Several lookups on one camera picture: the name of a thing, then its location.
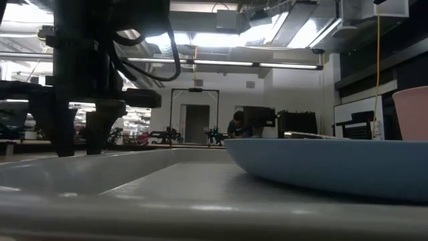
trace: workbench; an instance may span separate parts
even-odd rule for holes
[[[0,234],[20,238],[428,239],[425,206],[266,181],[225,150],[6,163],[0,186]]]
[[[47,153],[54,152],[54,147],[49,141],[40,140],[0,140],[0,155],[5,154],[7,143],[14,142],[13,154],[23,153]],[[109,145],[107,150],[111,151],[151,151],[156,149],[225,149],[218,145],[186,145],[186,144],[150,144],[142,145]],[[85,142],[75,143],[75,150],[81,151],[86,149]]]

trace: ceiling light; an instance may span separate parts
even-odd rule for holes
[[[172,59],[162,58],[128,58],[131,62],[148,62],[148,63],[166,63],[173,64]],[[298,70],[322,70],[322,66],[304,65],[304,64],[283,64],[283,63],[258,63],[258,62],[238,62],[238,61],[217,61],[217,60],[180,60],[182,64],[202,64],[216,66],[242,66],[254,68],[288,68]]]
[[[337,19],[326,31],[322,32],[310,45],[309,47],[313,48],[316,46],[321,40],[323,40],[331,31],[336,29],[336,27],[342,23],[342,19]]]
[[[274,63],[261,63],[260,67],[264,68],[289,68],[298,70],[319,70],[319,66],[303,65],[303,64],[274,64]]]
[[[224,33],[197,33],[192,44],[200,47],[231,48],[239,46],[239,36]]]
[[[190,44],[190,38],[187,33],[174,33],[175,43],[178,45]],[[170,45],[171,40],[167,33],[163,33],[159,36],[146,37],[146,42],[149,44],[156,44],[158,46]]]
[[[222,65],[222,66],[253,66],[251,62],[195,60],[195,64]]]
[[[314,20],[309,19],[305,25],[294,36],[287,48],[306,48],[314,41],[317,36],[316,24]]]
[[[6,100],[6,102],[28,102],[28,100]]]
[[[131,62],[143,62],[143,63],[159,63],[159,64],[174,64],[173,59],[164,58],[128,58]],[[180,63],[186,64],[186,60],[180,60]]]

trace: black monitor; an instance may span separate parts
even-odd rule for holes
[[[244,122],[247,127],[275,127],[276,114],[275,108],[260,106],[243,107]]]

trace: white wall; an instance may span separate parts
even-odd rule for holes
[[[340,55],[331,54],[328,63],[324,66],[324,95],[322,100],[322,112],[320,113],[322,134],[333,135],[334,106],[341,104],[339,93],[334,88],[334,83],[340,80]]]
[[[340,59],[332,54],[323,71],[274,69],[264,81],[263,101],[276,111],[315,112],[318,132],[333,135],[334,106],[340,104],[334,83],[340,80]],[[265,129],[264,137],[277,137],[276,129]]]
[[[320,110],[320,72],[309,70],[272,70],[265,79],[265,106],[276,112]],[[263,137],[276,138],[277,128],[265,128]]]
[[[204,89],[220,90],[219,102],[219,129],[225,133],[230,120],[233,118],[235,106],[263,106],[263,79],[256,74],[223,74],[200,73],[198,79],[204,80]],[[193,74],[183,73],[180,77],[169,83],[165,83],[165,89],[156,89],[162,95],[162,108],[152,109],[150,120],[151,131],[161,131],[169,126],[169,112],[171,106],[171,88],[192,88]],[[255,89],[246,89],[247,81],[255,81]],[[173,101],[173,128],[179,129],[180,108],[182,104],[208,104],[210,106],[210,128],[216,123],[217,102],[213,96],[206,92],[190,93],[183,91]]]

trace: black cable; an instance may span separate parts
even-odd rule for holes
[[[134,64],[131,64],[130,62],[122,60],[122,63],[124,65],[128,66],[129,68],[132,68],[133,70],[136,70],[137,72],[144,74],[145,76],[148,76],[149,78],[152,78],[154,80],[158,80],[161,82],[170,82],[170,81],[177,79],[181,74],[180,55],[179,55],[179,49],[177,47],[177,44],[175,43],[174,31],[173,31],[173,28],[171,27],[171,23],[169,23],[169,22],[168,22],[168,26],[167,26],[167,33],[168,33],[168,36],[171,40],[171,48],[173,49],[173,56],[174,56],[174,63],[175,63],[175,73],[173,76],[171,76],[170,78],[163,78],[163,77],[159,77],[159,76],[154,76],[154,75],[150,74],[149,72],[146,72],[146,71],[140,69],[139,67],[135,66]]]
[[[115,32],[113,35],[113,40],[116,43],[121,44],[123,46],[135,46],[137,44],[141,44],[141,42],[144,40],[144,38],[140,34],[140,36],[136,39],[128,39],[126,37],[120,36],[118,33]]]
[[[132,74],[122,63],[120,60],[118,54],[116,53],[116,49],[114,48],[113,39],[109,39],[106,41],[106,48],[108,51],[108,55],[110,56],[110,60],[114,65],[114,68],[118,71],[120,71],[127,79],[130,81],[137,81],[137,78],[134,74]]]
[[[214,4],[213,8],[211,9],[211,12],[214,12],[214,8],[215,8],[215,6],[217,6],[219,3],[220,3],[220,4],[222,4],[223,6],[225,6],[225,7],[227,8],[227,10],[230,10],[230,8],[229,8],[226,4],[224,4],[224,3],[222,3],[222,2],[217,1],[217,2]]]

